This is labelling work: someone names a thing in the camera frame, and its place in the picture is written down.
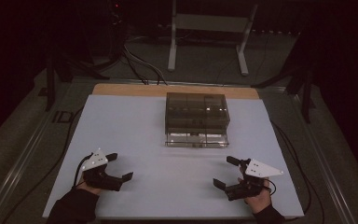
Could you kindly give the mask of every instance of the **hand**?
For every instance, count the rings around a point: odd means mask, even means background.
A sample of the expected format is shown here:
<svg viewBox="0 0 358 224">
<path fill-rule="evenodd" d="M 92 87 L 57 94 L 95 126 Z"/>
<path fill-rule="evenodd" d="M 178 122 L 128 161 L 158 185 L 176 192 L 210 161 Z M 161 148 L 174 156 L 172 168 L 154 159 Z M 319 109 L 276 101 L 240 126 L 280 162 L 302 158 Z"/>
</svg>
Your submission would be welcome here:
<svg viewBox="0 0 358 224">
<path fill-rule="evenodd" d="M 269 187 L 269 181 L 267 179 L 264 180 L 264 186 L 266 186 L 267 188 Z M 260 194 L 258 194 L 257 196 L 248 197 L 244 200 L 247 204 L 249 204 L 252 209 L 252 212 L 254 214 L 257 214 L 271 204 L 271 195 L 269 190 L 262 189 Z"/>
<path fill-rule="evenodd" d="M 79 184 L 76 186 L 77 189 L 84 189 L 90 193 L 99 195 L 103 190 L 102 189 L 95 189 L 91 186 L 88 186 L 87 183 L 84 181 L 83 176 L 81 176 L 79 180 Z"/>
</svg>

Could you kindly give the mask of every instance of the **white tabletop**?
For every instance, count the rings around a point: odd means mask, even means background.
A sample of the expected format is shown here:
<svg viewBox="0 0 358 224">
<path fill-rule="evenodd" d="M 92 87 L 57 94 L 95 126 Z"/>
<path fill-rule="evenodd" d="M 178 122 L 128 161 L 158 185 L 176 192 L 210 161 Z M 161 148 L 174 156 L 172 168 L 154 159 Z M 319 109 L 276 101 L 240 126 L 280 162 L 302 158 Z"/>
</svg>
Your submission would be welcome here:
<svg viewBox="0 0 358 224">
<path fill-rule="evenodd" d="M 104 191 L 101 219 L 208 219 L 252 217 L 243 200 L 229 202 L 213 185 L 238 184 L 239 167 L 226 156 L 262 161 L 284 171 L 273 176 L 274 207 L 285 217 L 303 216 L 291 176 L 261 100 L 227 99 L 227 148 L 165 147 L 165 97 L 90 95 L 63 160 L 43 217 L 72 187 L 78 163 L 99 147 L 118 153 L 106 172 L 133 172 L 120 192 Z"/>
</svg>

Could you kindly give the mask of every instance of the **clear acrylic box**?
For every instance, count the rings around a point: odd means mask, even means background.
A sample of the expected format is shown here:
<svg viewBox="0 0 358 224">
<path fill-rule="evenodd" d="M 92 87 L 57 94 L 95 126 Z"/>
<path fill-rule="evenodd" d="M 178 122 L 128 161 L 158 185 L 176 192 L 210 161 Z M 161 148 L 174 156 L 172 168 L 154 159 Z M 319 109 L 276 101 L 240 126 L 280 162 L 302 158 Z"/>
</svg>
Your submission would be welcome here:
<svg viewBox="0 0 358 224">
<path fill-rule="evenodd" d="M 167 147 L 227 147 L 229 114 L 223 94 L 168 92 Z"/>
</svg>

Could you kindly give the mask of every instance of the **table leg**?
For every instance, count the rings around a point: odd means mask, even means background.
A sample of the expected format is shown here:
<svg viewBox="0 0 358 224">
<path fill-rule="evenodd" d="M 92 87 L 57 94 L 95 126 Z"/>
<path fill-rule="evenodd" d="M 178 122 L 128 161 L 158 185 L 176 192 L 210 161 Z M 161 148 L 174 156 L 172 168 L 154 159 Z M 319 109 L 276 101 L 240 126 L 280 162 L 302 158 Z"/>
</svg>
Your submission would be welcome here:
<svg viewBox="0 0 358 224">
<path fill-rule="evenodd" d="M 168 71 L 175 70 L 176 63 L 176 0 L 172 0 L 172 31 L 171 31 L 171 49 L 168 59 Z"/>
<path fill-rule="evenodd" d="M 257 5 L 254 5 L 251 11 L 251 15 L 249 17 L 249 21 L 246 24 L 246 27 L 243 31 L 243 39 L 240 45 L 237 46 L 237 54 L 238 54 L 238 62 L 240 64 L 241 74 L 243 76 L 249 75 L 248 66 L 246 65 L 245 56 L 243 51 L 245 50 L 246 42 L 248 41 L 249 34 L 252 30 L 253 21 L 255 18 L 255 12 L 257 11 Z"/>
</svg>

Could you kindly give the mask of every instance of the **black sleeve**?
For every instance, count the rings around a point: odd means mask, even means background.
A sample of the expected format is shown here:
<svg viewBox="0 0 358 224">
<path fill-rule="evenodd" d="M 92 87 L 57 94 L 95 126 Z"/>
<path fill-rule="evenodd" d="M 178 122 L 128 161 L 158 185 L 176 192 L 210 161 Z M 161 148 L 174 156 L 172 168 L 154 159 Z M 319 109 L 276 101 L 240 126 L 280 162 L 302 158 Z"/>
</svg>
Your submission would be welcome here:
<svg viewBox="0 0 358 224">
<path fill-rule="evenodd" d="M 254 216 L 257 224 L 282 224 L 284 222 L 284 217 L 272 207 L 272 204 Z"/>
<path fill-rule="evenodd" d="M 74 189 L 59 199 L 51 209 L 47 224 L 85 224 L 95 219 L 99 196 L 84 189 Z"/>
</svg>

